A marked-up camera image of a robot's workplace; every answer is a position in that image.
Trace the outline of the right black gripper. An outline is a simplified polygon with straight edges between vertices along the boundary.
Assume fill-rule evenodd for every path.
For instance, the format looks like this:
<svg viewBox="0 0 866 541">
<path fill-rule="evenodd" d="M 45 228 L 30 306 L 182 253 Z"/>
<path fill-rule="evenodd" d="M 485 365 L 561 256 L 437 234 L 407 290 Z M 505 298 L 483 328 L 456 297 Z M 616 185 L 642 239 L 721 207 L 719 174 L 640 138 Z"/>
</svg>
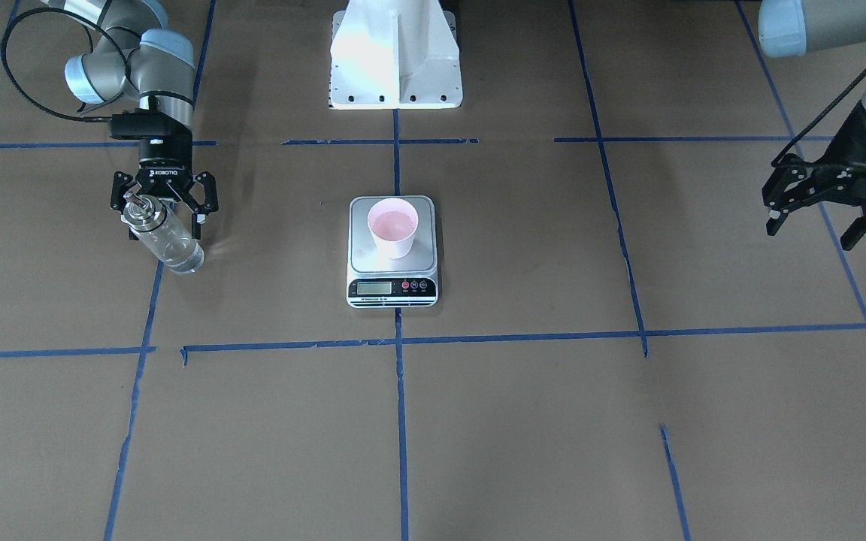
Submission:
<svg viewBox="0 0 866 541">
<path fill-rule="evenodd" d="M 129 239 L 138 238 L 126 219 L 126 207 L 135 195 L 131 189 L 137 183 L 138 195 L 152 198 L 182 201 L 192 212 L 190 233 L 201 240 L 201 226 L 210 213 L 219 211 L 217 179 L 209 171 L 192 174 L 192 141 L 190 134 L 153 136 L 140 139 L 140 169 L 135 175 L 116 171 L 111 181 L 110 207 L 120 213 L 120 221 L 129 228 Z M 195 187 L 202 187 L 204 199 L 199 201 L 192 194 Z"/>
</svg>

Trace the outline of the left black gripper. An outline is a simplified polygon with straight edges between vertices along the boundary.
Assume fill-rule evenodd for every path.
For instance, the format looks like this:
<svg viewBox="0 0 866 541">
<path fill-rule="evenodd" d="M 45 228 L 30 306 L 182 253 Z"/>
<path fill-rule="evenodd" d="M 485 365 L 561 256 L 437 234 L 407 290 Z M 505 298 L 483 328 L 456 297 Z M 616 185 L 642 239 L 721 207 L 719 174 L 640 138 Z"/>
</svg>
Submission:
<svg viewBox="0 0 866 541">
<path fill-rule="evenodd" d="M 866 110 L 853 107 L 819 163 L 783 155 L 762 188 L 768 209 L 766 232 L 779 233 L 790 213 L 822 201 L 860 207 L 861 216 L 842 233 L 840 246 L 850 251 L 866 236 Z"/>
</svg>

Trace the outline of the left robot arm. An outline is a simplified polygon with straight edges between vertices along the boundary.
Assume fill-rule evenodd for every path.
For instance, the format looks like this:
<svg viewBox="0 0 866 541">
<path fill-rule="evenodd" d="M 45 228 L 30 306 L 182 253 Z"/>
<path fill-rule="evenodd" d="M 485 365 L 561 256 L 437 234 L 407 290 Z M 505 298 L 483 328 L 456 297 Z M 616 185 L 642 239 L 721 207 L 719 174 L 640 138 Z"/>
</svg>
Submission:
<svg viewBox="0 0 866 541">
<path fill-rule="evenodd" d="M 801 57 L 822 50 L 866 42 L 866 1 L 764 1 L 757 35 L 771 58 Z M 866 68 L 855 83 L 866 78 Z M 860 216 L 840 237 L 849 251 L 866 235 L 866 90 L 820 158 L 794 154 L 793 137 L 772 161 L 763 185 L 769 212 L 766 231 L 776 235 L 788 216 L 821 202 L 860 209 Z"/>
</svg>

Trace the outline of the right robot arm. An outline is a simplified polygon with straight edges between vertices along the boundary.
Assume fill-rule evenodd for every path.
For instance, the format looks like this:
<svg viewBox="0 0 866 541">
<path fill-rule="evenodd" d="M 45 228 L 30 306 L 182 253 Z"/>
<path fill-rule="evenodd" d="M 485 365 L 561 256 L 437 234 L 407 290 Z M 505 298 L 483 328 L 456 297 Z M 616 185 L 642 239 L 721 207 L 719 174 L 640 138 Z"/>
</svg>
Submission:
<svg viewBox="0 0 866 541">
<path fill-rule="evenodd" d="M 77 121 L 93 121 L 93 110 L 123 100 L 135 104 L 102 119 L 111 138 L 140 147 L 138 172 L 114 175 L 111 209 L 124 211 L 131 188 L 182 202 L 192 214 L 192 236 L 199 239 L 201 223 L 219 209 L 219 196 L 212 174 L 193 171 L 196 69 L 188 38 L 168 27 L 158 1 L 44 1 L 41 11 L 65 15 L 98 34 L 89 52 L 63 68 L 66 86 L 83 106 Z"/>
</svg>

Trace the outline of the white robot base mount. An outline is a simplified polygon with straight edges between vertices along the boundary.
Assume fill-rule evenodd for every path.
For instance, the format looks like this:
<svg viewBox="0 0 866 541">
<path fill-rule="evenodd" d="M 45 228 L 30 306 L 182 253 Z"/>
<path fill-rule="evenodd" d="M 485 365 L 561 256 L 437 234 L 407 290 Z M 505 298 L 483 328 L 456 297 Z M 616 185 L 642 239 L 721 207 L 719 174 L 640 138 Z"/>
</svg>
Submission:
<svg viewBox="0 0 866 541">
<path fill-rule="evenodd" d="M 464 101 L 457 1 L 350 1 L 332 17 L 335 110 L 446 110 Z"/>
</svg>

